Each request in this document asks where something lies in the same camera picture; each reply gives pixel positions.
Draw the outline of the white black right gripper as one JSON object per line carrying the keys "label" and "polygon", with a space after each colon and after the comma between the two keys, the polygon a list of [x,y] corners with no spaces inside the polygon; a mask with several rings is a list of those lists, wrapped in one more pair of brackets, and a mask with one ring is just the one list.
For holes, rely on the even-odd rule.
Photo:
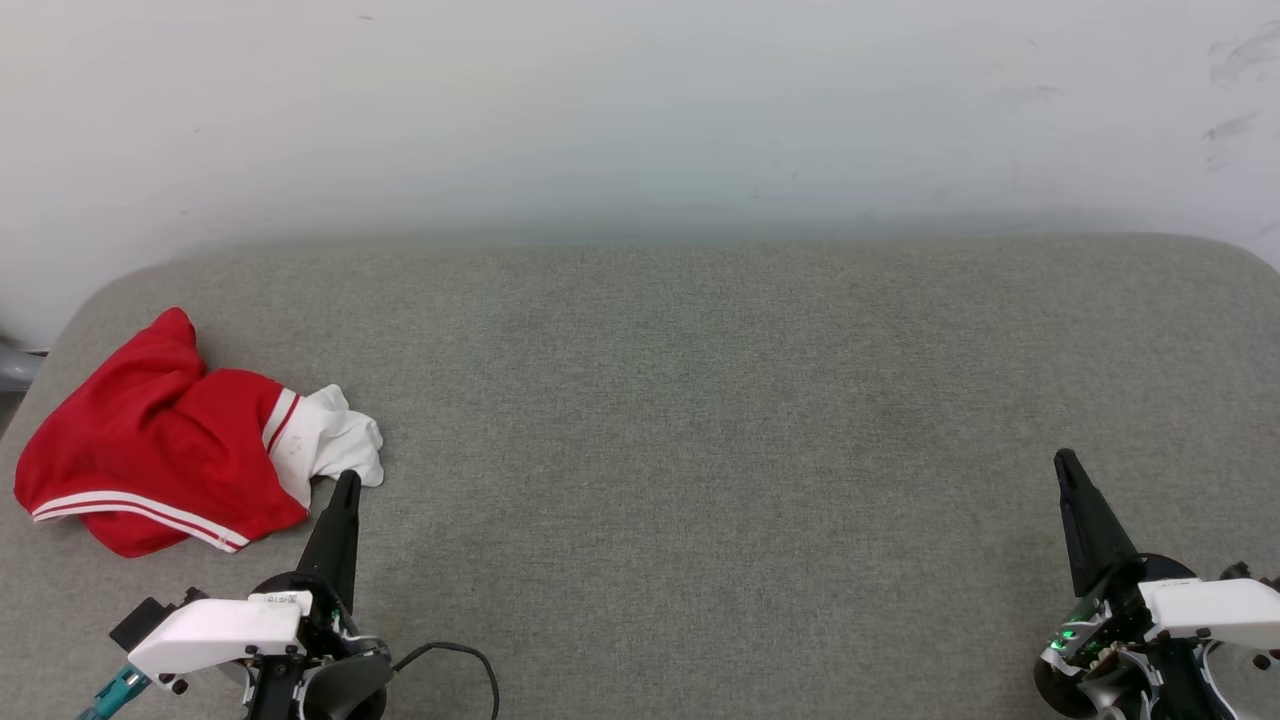
{"label": "white black right gripper", "polygon": [[1053,456],[1075,607],[1036,662],[1036,689],[1071,720],[1262,720],[1211,665],[1229,646],[1280,667],[1280,592],[1206,580],[1142,553],[1075,451]]}

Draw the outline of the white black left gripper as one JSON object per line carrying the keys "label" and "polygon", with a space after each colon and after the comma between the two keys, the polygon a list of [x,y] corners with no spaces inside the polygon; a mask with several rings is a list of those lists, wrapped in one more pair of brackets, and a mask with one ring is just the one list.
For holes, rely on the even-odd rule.
{"label": "white black left gripper", "polygon": [[362,478],[343,471],[314,524],[297,571],[244,600],[178,609],[128,662],[178,694],[186,678],[216,667],[243,687],[244,720],[383,720],[390,652],[357,629],[355,579]]}

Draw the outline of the red white basketball jersey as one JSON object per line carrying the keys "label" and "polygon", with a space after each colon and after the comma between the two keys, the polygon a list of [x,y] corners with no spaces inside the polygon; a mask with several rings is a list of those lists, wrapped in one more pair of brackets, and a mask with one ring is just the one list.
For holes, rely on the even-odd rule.
{"label": "red white basketball jersey", "polygon": [[187,539],[236,553],[310,518],[317,477],[385,480],[378,423],[338,386],[302,395],[206,366],[172,307],[110,355],[38,427],[14,496],[36,523],[81,519],[137,559]]}

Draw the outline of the grey rounded object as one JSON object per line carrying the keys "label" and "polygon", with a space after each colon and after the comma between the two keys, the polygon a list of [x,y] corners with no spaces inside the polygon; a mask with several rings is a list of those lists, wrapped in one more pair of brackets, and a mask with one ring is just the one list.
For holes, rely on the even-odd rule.
{"label": "grey rounded object", "polygon": [[47,354],[28,352],[0,337],[0,393],[26,393],[40,373]]}

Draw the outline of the grey fabric sofa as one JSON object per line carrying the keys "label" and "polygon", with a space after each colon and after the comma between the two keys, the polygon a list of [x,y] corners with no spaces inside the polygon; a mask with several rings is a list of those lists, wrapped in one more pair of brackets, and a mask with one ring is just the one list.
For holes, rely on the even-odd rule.
{"label": "grey fabric sofa", "polygon": [[1140,550],[1280,573],[1280,272],[1225,243],[241,250],[101,290],[13,418],[0,720],[72,720],[141,600],[243,597],[303,551],[127,560],[13,498],[168,307],[214,366],[378,420],[355,619],[483,651],[502,720],[1057,720],[1061,447]]}

